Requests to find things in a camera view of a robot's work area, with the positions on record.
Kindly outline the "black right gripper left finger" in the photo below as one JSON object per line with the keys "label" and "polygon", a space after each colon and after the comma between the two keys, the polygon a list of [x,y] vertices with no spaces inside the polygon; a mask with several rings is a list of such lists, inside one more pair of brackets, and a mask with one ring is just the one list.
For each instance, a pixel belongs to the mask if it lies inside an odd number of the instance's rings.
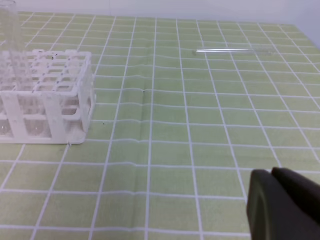
{"label": "black right gripper left finger", "polygon": [[246,212],[253,240],[320,238],[320,217],[302,211],[272,172],[252,171]]}

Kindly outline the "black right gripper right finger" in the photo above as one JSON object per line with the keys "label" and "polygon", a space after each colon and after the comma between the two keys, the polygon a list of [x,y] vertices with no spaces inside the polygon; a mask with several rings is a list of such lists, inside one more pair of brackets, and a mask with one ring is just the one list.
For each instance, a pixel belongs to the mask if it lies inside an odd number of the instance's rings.
{"label": "black right gripper right finger", "polygon": [[311,218],[320,217],[320,185],[288,168],[274,167],[271,174],[295,204]]}

